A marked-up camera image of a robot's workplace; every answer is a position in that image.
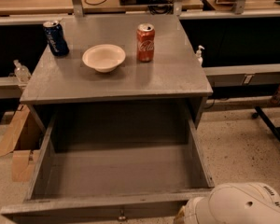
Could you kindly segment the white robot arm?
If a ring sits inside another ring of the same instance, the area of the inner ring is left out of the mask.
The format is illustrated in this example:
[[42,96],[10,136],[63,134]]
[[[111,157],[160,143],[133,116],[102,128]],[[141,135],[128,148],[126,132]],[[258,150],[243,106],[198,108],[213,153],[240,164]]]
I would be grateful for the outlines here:
[[280,224],[280,195],[260,182],[221,184],[190,199],[175,224]]

